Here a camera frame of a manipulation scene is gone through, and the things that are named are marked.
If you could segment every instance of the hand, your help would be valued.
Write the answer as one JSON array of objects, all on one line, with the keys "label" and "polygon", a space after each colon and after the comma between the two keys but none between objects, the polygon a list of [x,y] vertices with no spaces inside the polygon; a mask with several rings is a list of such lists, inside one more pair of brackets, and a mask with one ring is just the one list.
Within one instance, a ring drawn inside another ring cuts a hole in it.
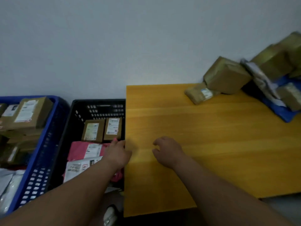
[{"label": "hand", "polygon": [[126,151],[124,149],[125,143],[125,140],[118,141],[114,139],[106,149],[102,160],[107,160],[116,170],[123,168],[128,164],[132,156],[132,151]]},{"label": "hand", "polygon": [[153,149],[153,155],[159,163],[170,169],[174,170],[177,164],[186,156],[181,145],[173,138],[160,137],[153,144],[160,148],[160,150]]}]

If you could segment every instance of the black plastic crate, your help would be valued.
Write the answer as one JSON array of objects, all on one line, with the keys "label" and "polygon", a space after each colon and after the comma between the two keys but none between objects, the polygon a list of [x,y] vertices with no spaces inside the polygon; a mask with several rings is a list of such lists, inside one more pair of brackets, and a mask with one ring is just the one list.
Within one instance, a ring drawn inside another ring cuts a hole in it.
[{"label": "black plastic crate", "polygon": [[80,141],[86,120],[99,120],[106,118],[122,118],[121,140],[125,139],[125,99],[99,99],[99,100],[74,100],[66,126],[58,146],[55,163],[51,169],[47,191],[52,190],[63,183],[63,173],[66,169],[67,157],[73,141]]}]

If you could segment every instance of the left hand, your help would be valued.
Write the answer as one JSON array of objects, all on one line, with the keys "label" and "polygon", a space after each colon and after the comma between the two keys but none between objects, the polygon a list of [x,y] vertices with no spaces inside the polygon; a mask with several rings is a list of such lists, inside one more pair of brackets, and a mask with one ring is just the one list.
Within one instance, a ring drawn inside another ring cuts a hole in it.
[{"label": "left hand", "polygon": [[106,149],[106,152],[102,160],[107,160],[116,170],[123,168],[132,156],[132,151],[126,151],[124,145],[125,140],[117,141],[113,140],[110,146]]}]

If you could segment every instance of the forearm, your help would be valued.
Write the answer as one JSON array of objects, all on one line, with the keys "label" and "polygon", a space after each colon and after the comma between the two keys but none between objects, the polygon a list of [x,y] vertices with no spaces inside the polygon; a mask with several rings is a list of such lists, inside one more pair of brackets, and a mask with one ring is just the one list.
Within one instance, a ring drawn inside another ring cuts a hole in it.
[{"label": "forearm", "polygon": [[174,168],[209,225],[291,225],[268,205],[185,158]]},{"label": "forearm", "polygon": [[86,171],[16,210],[2,225],[87,225],[116,168],[100,160]]}]

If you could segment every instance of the wooden table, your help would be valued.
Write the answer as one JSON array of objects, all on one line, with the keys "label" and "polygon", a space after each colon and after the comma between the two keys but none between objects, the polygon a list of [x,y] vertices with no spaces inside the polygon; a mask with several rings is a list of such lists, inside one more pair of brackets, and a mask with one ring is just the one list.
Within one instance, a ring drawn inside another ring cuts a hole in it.
[{"label": "wooden table", "polygon": [[125,168],[124,216],[196,206],[152,154],[153,141],[163,135],[255,197],[301,192],[300,115],[284,123],[242,91],[196,106],[184,95],[189,86],[127,86],[126,148],[133,156]]}]

